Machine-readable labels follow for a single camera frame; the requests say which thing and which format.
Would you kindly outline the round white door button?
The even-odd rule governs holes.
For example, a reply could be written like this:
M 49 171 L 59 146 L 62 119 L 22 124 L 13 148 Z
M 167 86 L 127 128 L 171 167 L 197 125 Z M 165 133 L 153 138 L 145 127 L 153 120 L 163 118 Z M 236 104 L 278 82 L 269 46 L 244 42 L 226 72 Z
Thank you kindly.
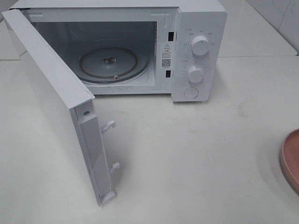
M 195 99 L 199 94 L 199 90 L 195 87 L 190 87 L 185 90 L 184 96 L 186 98 Z

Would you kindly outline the white dial knob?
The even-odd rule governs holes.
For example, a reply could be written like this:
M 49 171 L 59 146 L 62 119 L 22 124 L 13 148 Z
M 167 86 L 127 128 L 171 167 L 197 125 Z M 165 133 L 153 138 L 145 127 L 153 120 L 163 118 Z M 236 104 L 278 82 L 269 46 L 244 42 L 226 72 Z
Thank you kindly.
M 187 78 L 190 83 L 199 83 L 204 79 L 204 71 L 200 66 L 192 66 L 187 71 Z
M 210 50 L 210 39 L 205 35 L 197 35 L 190 41 L 193 54 L 202 56 Z

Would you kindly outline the white microwave door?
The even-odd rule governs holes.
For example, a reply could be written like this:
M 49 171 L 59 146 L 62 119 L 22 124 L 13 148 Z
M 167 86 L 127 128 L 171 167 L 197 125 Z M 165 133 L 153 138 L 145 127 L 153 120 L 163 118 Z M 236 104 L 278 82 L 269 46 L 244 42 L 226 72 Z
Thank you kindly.
M 30 85 L 48 123 L 75 167 L 94 193 L 98 205 L 115 197 L 102 135 L 114 121 L 101 126 L 94 95 L 18 9 L 5 11 L 4 21 Z

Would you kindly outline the pink plate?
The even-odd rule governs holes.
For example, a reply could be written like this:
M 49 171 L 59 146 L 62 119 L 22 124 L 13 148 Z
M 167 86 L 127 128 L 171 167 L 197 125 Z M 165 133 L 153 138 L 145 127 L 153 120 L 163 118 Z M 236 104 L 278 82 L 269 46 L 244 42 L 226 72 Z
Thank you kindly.
M 279 162 L 285 179 L 299 195 L 299 129 L 291 131 L 285 137 L 279 153 Z

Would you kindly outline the white warning label sticker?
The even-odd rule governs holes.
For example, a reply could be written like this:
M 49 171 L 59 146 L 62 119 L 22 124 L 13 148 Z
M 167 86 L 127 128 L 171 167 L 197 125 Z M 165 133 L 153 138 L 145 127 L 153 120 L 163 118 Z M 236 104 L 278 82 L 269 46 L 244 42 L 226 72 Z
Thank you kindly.
M 163 69 L 171 69 L 173 55 L 173 43 L 162 42 L 160 46 L 160 65 Z

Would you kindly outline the glass microwave turntable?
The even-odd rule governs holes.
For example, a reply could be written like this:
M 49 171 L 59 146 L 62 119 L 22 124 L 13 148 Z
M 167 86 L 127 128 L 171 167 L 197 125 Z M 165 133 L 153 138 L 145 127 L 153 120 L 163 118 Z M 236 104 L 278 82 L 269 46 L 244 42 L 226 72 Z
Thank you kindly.
M 149 63 L 147 53 L 121 47 L 99 48 L 80 58 L 77 76 L 93 84 L 117 83 L 140 75 Z

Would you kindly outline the white microwave oven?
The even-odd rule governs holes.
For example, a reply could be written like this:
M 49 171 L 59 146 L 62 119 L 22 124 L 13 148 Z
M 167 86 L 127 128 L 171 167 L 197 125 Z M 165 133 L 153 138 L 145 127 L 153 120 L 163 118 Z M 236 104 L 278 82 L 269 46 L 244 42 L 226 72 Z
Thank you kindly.
M 174 102 L 206 101 L 211 89 L 227 12 L 217 0 L 19 0 L 18 9 L 77 76 L 80 58 L 105 47 L 147 53 L 140 75 L 111 84 L 79 80 L 94 95 L 170 94 Z M 193 54 L 190 41 L 207 36 L 210 50 Z M 173 43 L 171 69 L 160 65 L 162 42 Z M 187 71 L 200 66 L 204 79 L 190 83 Z M 199 90 L 186 98 L 190 87 Z

